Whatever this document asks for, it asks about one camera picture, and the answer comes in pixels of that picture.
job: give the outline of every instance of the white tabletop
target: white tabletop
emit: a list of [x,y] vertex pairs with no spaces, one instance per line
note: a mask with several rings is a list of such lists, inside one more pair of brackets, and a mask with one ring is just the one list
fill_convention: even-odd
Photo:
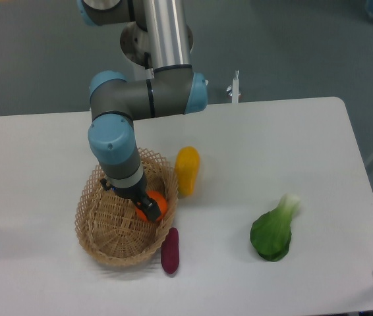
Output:
[[[74,215],[96,165],[89,113],[0,117],[0,315],[313,315],[373,309],[373,195],[337,98],[210,105],[135,122],[137,143],[202,156],[179,203],[181,265],[98,265]],[[289,254],[260,259],[251,224],[286,192]]]

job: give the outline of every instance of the wicker basket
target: wicker basket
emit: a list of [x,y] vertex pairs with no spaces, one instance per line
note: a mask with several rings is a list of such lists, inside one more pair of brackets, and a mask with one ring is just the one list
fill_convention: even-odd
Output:
[[162,193],[167,213],[159,223],[137,217],[134,204],[113,191],[104,191],[97,166],[87,181],[76,210],[75,230],[80,245],[94,259],[106,265],[127,267],[149,259],[165,240],[177,205],[178,183],[169,162],[159,153],[139,149],[147,176],[147,190]]

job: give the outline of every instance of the sweet potato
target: sweet potato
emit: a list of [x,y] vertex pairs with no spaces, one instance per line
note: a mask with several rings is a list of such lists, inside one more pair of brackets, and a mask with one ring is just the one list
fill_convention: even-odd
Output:
[[179,233],[175,227],[169,229],[166,239],[161,245],[160,255],[163,270],[172,275],[179,266]]

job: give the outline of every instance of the orange fruit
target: orange fruit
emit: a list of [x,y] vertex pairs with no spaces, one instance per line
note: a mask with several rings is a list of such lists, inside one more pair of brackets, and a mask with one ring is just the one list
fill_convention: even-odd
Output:
[[[166,199],[157,191],[147,191],[147,194],[150,198],[152,198],[154,201],[157,202],[160,208],[161,215],[156,221],[156,222],[160,222],[167,213]],[[138,215],[138,217],[140,217],[140,219],[142,219],[144,222],[149,222],[146,215],[139,208],[135,207],[135,212]]]

